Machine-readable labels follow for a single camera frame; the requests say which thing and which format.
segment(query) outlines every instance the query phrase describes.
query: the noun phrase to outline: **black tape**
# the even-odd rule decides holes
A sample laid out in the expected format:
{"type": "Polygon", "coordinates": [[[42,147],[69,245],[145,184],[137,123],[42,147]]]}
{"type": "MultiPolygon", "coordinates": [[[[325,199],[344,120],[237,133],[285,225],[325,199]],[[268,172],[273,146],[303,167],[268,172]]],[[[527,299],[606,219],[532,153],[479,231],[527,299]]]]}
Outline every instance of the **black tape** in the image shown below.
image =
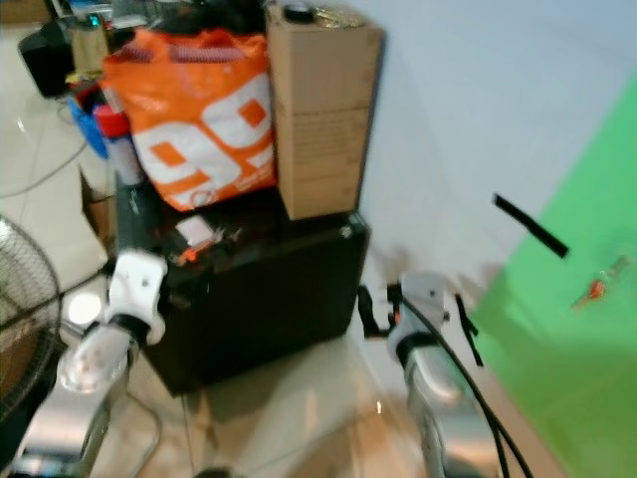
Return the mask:
{"type": "Polygon", "coordinates": [[[462,297],[460,297],[460,294],[456,294],[456,305],[458,306],[458,315],[460,316],[460,327],[462,327],[462,332],[465,333],[465,338],[469,343],[471,353],[474,355],[476,365],[485,366],[482,362],[482,357],[480,357],[478,349],[476,349],[476,345],[474,344],[474,337],[478,336],[478,329],[474,326],[473,322],[469,320],[469,317],[467,317],[465,303],[463,302],[462,297]]]}
{"type": "Polygon", "coordinates": [[[494,194],[494,204],[520,222],[539,242],[561,259],[568,254],[568,247],[546,229],[537,224],[528,214],[522,212],[500,194],[494,194]]]}

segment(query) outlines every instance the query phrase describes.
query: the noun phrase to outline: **tiled floor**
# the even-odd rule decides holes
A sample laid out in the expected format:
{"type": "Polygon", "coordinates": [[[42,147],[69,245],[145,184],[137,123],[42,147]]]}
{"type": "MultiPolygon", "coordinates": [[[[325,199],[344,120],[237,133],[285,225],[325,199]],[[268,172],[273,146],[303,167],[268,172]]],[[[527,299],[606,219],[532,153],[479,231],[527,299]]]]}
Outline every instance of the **tiled floor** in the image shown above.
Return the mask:
{"type": "MultiPolygon", "coordinates": [[[[16,46],[33,29],[0,29],[0,195],[37,181],[82,144],[75,127],[43,100],[16,46]]],[[[78,164],[107,192],[105,164],[89,149],[35,189],[0,198],[0,212],[22,225],[52,259],[63,287],[106,259],[81,210],[78,164]]],[[[92,284],[104,291],[104,283],[92,284]]],[[[377,413],[380,394],[347,340],[317,346],[200,393],[169,395],[142,358],[130,389],[160,416],[157,452],[146,478],[189,478],[223,465],[248,478],[422,476],[413,443],[377,413]]],[[[131,400],[114,412],[94,478],[125,477],[153,436],[153,421],[131,400]]]]}

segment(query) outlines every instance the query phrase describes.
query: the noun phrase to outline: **plastic bag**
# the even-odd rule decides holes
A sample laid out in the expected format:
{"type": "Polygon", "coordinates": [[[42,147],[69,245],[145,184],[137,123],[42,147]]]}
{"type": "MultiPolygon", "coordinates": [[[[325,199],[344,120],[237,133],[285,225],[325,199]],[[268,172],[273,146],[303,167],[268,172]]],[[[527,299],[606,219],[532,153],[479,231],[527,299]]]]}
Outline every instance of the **plastic bag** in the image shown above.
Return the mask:
{"type": "Polygon", "coordinates": [[[138,30],[105,59],[104,87],[128,115],[139,160],[184,211],[275,184],[263,35],[138,30]]]}

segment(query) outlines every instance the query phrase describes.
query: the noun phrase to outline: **black speaker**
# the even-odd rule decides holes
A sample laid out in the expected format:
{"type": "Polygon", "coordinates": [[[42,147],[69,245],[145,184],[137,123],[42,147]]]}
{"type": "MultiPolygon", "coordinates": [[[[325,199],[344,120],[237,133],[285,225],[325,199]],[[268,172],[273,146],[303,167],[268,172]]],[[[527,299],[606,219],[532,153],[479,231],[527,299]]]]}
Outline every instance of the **black speaker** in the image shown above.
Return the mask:
{"type": "Polygon", "coordinates": [[[18,50],[44,98],[67,90],[66,77],[75,68],[71,43],[60,21],[49,22],[18,44],[18,50]]]}

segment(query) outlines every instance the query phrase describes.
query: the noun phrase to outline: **green backdrop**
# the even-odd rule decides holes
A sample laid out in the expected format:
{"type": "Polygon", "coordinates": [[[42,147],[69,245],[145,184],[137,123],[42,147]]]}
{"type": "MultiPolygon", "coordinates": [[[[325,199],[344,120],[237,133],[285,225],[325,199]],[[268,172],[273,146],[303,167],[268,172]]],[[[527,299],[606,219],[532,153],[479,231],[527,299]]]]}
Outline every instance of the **green backdrop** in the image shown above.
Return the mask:
{"type": "Polygon", "coordinates": [[[527,237],[472,314],[477,346],[570,476],[637,477],[637,82],[539,222],[570,253],[527,237]],[[622,255],[605,298],[573,310],[622,255]]]}

